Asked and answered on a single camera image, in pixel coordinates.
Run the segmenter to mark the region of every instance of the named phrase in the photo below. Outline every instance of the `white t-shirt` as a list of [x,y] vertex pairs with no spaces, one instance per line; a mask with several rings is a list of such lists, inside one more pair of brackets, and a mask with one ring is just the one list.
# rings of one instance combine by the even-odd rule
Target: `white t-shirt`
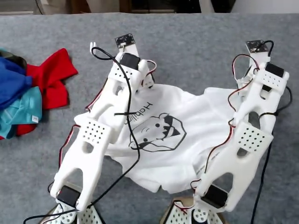
[[[140,90],[131,102],[130,124],[141,157],[127,174],[140,186],[169,193],[190,188],[197,179],[211,148],[228,136],[233,110],[227,102],[233,90],[209,88],[195,96],[178,87],[155,84]],[[99,119],[107,123],[114,114],[110,108]],[[125,125],[106,155],[122,165],[125,172],[137,159],[136,145]]]

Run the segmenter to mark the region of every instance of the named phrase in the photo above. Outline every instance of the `cartoon face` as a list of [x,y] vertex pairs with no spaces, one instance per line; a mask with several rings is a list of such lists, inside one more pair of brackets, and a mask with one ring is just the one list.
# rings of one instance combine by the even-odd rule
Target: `cartoon face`
[[[182,122],[167,113],[148,120],[133,129],[140,149],[148,152],[176,149],[186,136]],[[137,149],[132,136],[129,147]]]

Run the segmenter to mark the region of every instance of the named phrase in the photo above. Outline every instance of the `red cloth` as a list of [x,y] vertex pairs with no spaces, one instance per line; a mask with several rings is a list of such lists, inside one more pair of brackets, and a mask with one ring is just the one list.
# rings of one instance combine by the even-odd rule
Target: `red cloth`
[[[43,97],[43,109],[68,105],[68,92],[62,79],[78,74],[65,48],[51,55],[40,66],[27,65],[27,76],[33,77],[33,86],[38,86]],[[16,135],[33,131],[36,124],[18,125]]]

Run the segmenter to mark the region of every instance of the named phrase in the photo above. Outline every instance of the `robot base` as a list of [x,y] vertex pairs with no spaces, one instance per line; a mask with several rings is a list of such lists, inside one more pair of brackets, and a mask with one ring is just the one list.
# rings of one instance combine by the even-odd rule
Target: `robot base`
[[160,224],[228,224],[221,214],[195,208],[182,211],[175,203],[182,207],[191,206],[193,198],[175,198],[163,215]]
[[[70,207],[62,204],[64,211],[70,210]],[[60,205],[55,206],[48,214],[56,214],[62,212]],[[105,224],[102,217],[92,206],[84,212],[72,212],[61,215],[60,217],[46,217],[39,224]]]

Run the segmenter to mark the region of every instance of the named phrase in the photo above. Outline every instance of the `table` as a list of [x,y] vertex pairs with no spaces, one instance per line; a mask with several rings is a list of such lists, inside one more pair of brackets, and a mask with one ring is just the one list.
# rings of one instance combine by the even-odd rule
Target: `table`
[[[39,65],[60,48],[66,48],[79,74],[66,81],[70,106],[44,113],[38,128],[23,137],[0,141],[0,223],[47,213],[55,200],[47,192],[57,171],[58,150],[74,123],[99,91],[111,62],[89,53],[96,41],[115,53],[114,38],[133,33],[140,56],[157,62],[156,82],[176,85],[193,94],[206,87],[234,88],[231,62],[247,53],[245,41],[272,39],[272,62],[290,73],[288,85],[294,103],[277,119],[272,154],[266,171],[256,223],[296,223],[298,215],[299,150],[297,85],[299,15],[240,14],[82,14],[0,17],[0,47]],[[238,62],[239,76],[247,61]],[[281,103],[286,103],[283,96]],[[259,186],[261,166],[246,194],[225,217],[231,224],[249,223]],[[121,174],[121,167],[105,158],[94,195],[103,192]],[[107,223],[158,223],[173,197],[165,191],[151,193],[124,178],[98,204]]]

